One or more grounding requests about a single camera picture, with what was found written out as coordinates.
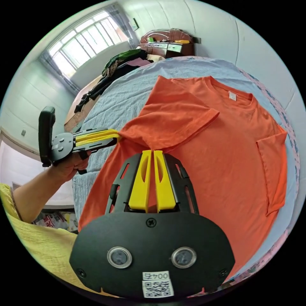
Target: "bed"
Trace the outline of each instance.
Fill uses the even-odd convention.
[[[218,59],[196,56],[169,58],[140,67],[116,80],[99,98],[84,120],[82,129],[106,126],[120,130],[125,123],[133,119],[143,108],[157,80],[158,75],[165,78],[189,78],[211,75],[216,80],[236,89],[251,92],[287,132],[286,152],[288,159],[286,203],[280,209],[277,220],[256,254],[242,267],[236,275],[223,286],[235,284],[262,268],[278,251],[286,240],[302,207],[306,192],[305,165],[300,169],[299,153],[295,133],[289,118],[281,104],[259,80],[238,69],[234,64]],[[93,154],[89,160],[88,173],[76,175],[73,179],[73,192],[77,218],[93,182],[112,148],[106,148]]]
[[[154,42],[148,43],[147,39],[149,38],[152,38]],[[159,41],[162,40],[167,40],[167,42],[160,43]],[[175,43],[175,41],[179,40],[185,40],[189,43]],[[193,37],[178,29],[149,31],[141,37],[140,44],[137,48],[145,50],[148,54],[147,59],[153,60],[154,62],[170,57],[194,55]],[[100,79],[101,75],[87,84],[75,97],[64,123],[65,132],[76,132],[76,130],[80,128],[90,110],[98,101],[99,97],[94,100],[89,99],[89,102],[83,106],[80,112],[74,113],[74,110],[80,103],[83,95],[87,94],[99,82]]]

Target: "pile of clothes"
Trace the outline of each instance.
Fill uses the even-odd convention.
[[[80,112],[89,99],[95,100],[99,95],[102,95],[116,79],[141,66],[152,63],[152,60],[147,60],[147,55],[147,52],[142,49],[133,49],[112,57],[105,65],[98,84],[82,96],[81,102],[76,106],[74,112]]]

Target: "yellow object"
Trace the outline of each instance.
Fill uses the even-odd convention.
[[[98,295],[116,297],[103,291],[97,293],[90,290],[80,282],[73,272],[69,264],[69,258],[77,237],[76,234],[64,229],[54,229],[22,222],[15,210],[11,197],[11,189],[8,185],[0,184],[0,197],[14,231],[27,251],[42,267],[76,287]],[[18,277],[21,283],[27,283],[26,274],[21,273]]]
[[[174,209],[176,202],[162,151],[154,152],[157,212]]]
[[[189,44],[190,43],[189,40],[175,40],[174,42],[177,44]]]
[[[129,206],[131,209],[148,212],[150,177],[151,177],[151,150],[142,152],[138,170],[131,192]]]
[[[119,141],[120,135],[118,134],[118,131],[109,129],[109,130],[76,136],[76,147],[83,146],[83,145],[97,142],[97,141],[110,139],[110,138],[118,138],[118,141]]]

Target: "white wall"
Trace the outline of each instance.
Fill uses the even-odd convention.
[[[79,88],[84,88],[102,73],[103,68],[113,56],[128,51],[129,49],[130,45],[127,41],[108,47],[83,64],[71,77],[71,80]]]
[[[178,28],[201,38],[201,44],[195,44],[197,56],[234,63],[264,83],[285,108],[298,91],[270,45],[227,12],[196,0],[120,0],[120,4],[130,19],[136,19],[139,39],[150,30]]]
[[[38,118],[45,106],[55,107],[53,134],[64,132],[64,123],[74,96],[39,62],[18,72],[3,99],[0,128],[15,142],[38,152]]]
[[[44,170],[40,161],[19,153],[3,141],[0,143],[0,183],[23,185]],[[72,181],[63,184],[44,208],[73,208]]]

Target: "screw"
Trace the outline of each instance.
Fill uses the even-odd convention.
[[[153,218],[149,218],[147,221],[146,221],[146,225],[147,227],[154,227],[156,225],[156,220],[153,219]]]
[[[80,275],[80,277],[86,277],[86,273],[82,270],[82,269],[77,269],[78,274]]]
[[[222,278],[224,277],[225,275],[227,275],[227,270],[226,269],[223,269],[219,272],[219,277]]]

